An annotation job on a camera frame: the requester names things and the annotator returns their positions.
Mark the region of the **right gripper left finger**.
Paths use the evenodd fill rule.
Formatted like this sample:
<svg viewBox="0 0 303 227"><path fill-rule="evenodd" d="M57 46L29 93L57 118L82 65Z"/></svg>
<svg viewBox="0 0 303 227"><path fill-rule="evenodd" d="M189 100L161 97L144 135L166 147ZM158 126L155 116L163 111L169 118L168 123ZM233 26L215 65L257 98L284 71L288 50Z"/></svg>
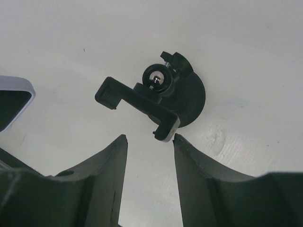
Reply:
<svg viewBox="0 0 303 227"><path fill-rule="evenodd" d="M105 149L55 176L44 176L0 152L3 227L116 227L128 142L120 135Z"/></svg>

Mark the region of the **phone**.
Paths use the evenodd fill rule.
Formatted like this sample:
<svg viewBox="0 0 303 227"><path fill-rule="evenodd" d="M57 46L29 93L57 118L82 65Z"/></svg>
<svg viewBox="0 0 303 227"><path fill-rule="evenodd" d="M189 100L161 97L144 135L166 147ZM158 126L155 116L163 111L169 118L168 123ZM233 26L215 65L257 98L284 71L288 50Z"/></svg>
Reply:
<svg viewBox="0 0 303 227"><path fill-rule="evenodd" d="M4 132L24 112L36 96L25 78L0 77L0 131Z"/></svg>

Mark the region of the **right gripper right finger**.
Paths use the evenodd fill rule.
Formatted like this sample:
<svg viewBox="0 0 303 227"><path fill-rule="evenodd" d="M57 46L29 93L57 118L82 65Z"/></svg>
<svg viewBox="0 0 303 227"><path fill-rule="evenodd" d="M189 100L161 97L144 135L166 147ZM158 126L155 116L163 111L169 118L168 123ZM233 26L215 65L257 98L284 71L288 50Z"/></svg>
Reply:
<svg viewBox="0 0 303 227"><path fill-rule="evenodd" d="M302 173L253 177L222 165L179 134L173 145L184 226L302 226Z"/></svg>

